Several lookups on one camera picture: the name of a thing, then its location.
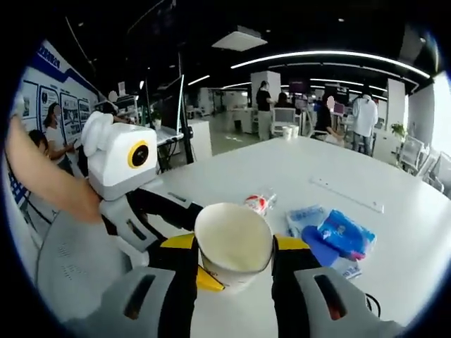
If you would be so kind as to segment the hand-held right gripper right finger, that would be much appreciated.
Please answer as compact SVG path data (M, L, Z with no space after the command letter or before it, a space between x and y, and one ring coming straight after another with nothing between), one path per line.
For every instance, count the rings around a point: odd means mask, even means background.
M320 266L301 239L273 238L271 295L279 337L401 337L403 327L368 307L369 295Z

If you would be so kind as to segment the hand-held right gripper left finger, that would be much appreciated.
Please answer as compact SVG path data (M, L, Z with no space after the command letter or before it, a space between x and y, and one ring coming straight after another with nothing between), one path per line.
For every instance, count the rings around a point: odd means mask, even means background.
M65 323L71 337L189 337L197 298L198 246L191 234L150 246L134 268L102 294L97 309Z

